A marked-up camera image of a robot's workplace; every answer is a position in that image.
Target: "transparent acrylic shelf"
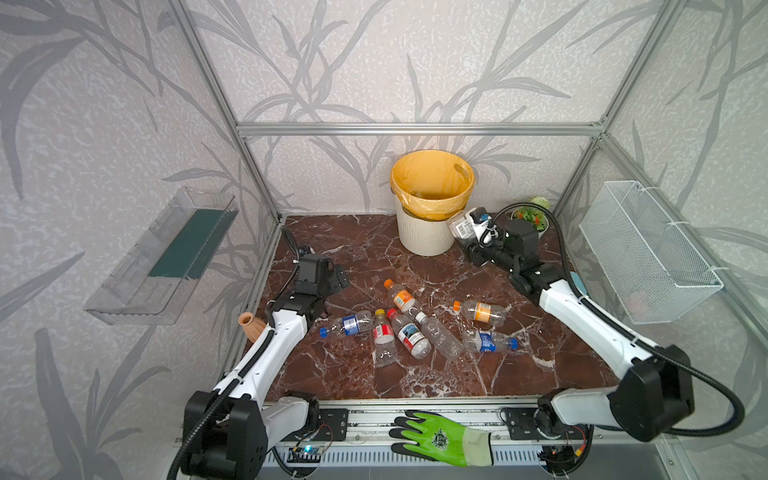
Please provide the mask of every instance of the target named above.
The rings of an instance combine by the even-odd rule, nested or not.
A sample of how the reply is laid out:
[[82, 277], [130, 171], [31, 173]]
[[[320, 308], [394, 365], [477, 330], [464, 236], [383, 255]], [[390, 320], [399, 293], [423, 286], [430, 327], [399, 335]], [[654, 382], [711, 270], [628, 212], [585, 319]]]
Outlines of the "transparent acrylic shelf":
[[236, 215], [234, 195], [181, 188], [85, 310], [110, 325], [173, 325]]
[[671, 322], [723, 288], [637, 181], [605, 182], [580, 228], [633, 323]]

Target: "glove logo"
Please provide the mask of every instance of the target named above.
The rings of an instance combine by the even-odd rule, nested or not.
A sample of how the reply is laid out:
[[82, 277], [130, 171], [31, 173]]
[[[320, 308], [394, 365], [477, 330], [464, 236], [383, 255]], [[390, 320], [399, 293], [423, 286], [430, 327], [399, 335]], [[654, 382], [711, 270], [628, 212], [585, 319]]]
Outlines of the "glove logo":
[[445, 432], [442, 431], [442, 429], [439, 429], [432, 436], [432, 444], [438, 450], [445, 451], [448, 448], [448, 444], [449, 444], [448, 436], [445, 434]]

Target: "clear plastic bottle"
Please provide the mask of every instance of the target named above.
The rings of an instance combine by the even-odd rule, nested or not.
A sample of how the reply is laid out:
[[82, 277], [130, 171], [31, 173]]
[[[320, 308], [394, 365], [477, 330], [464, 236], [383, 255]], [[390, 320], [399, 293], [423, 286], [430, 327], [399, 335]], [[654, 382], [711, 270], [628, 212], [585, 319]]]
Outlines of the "clear plastic bottle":
[[462, 332], [462, 343], [472, 352], [503, 353], [518, 349], [518, 339], [490, 330], [465, 330]]
[[395, 331], [389, 325], [382, 309], [378, 309], [373, 318], [373, 350], [373, 366], [376, 368], [397, 362]]
[[453, 362], [462, 352], [462, 344], [445, 327], [445, 325], [434, 316], [427, 316], [424, 312], [416, 314], [416, 321], [422, 327], [422, 333], [435, 346], [449, 362]]
[[421, 303], [413, 298], [413, 295], [411, 295], [411, 293], [406, 290], [405, 285], [401, 283], [395, 283], [392, 281], [392, 279], [387, 279], [384, 282], [384, 287], [387, 289], [389, 298], [392, 299], [395, 306], [399, 308], [401, 312], [407, 314], [408, 311], [411, 311], [415, 315], [421, 310]]
[[326, 325], [320, 327], [320, 338], [350, 336], [373, 330], [373, 315], [370, 310], [360, 310], [352, 315], [328, 319], [324, 323]]
[[504, 320], [507, 318], [507, 312], [503, 306], [476, 300], [467, 300], [463, 305], [460, 302], [454, 302], [453, 311], [460, 312], [467, 320], [490, 323], [493, 326], [504, 325]]
[[406, 346], [408, 351], [417, 359], [423, 359], [432, 351], [432, 344], [419, 331], [416, 324], [405, 315], [397, 313], [395, 309], [389, 309], [386, 314], [395, 330], [395, 335]]

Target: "red marble surface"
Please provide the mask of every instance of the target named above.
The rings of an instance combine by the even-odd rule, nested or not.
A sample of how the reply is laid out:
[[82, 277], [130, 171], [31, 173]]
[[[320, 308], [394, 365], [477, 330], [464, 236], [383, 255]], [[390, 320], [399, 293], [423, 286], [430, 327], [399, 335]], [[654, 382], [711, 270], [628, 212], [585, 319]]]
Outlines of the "red marble surface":
[[[286, 225], [299, 245], [344, 265], [351, 285], [330, 297], [331, 316], [357, 310], [388, 310], [384, 280], [405, 284], [454, 334], [478, 327], [452, 310], [454, 300], [468, 298], [508, 309], [498, 331], [514, 334], [520, 348], [510, 353], [463, 352], [455, 362], [432, 350], [414, 359], [400, 345], [399, 362], [376, 369], [368, 334], [321, 339], [319, 323], [288, 357], [268, 394], [277, 400], [287, 390], [300, 390], [321, 399], [375, 399], [439, 396], [541, 395], [557, 388], [615, 385], [617, 380], [590, 348], [565, 325], [515, 292], [501, 269], [474, 267], [454, 245], [437, 257], [419, 257], [400, 243], [394, 217], [345, 215], [290, 217]], [[558, 240], [547, 232], [540, 243], [543, 261], [559, 262]], [[259, 313], [277, 292], [292, 268], [284, 241], [278, 246]]]

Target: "yellow trash bag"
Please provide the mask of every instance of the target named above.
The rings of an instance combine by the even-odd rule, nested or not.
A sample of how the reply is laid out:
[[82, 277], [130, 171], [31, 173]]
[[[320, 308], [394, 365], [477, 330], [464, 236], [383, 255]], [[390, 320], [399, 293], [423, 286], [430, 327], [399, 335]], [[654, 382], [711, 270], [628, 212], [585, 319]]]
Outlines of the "yellow trash bag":
[[389, 185], [408, 212], [424, 220], [441, 221], [466, 207], [475, 188], [475, 172], [454, 154], [421, 150], [395, 163]]

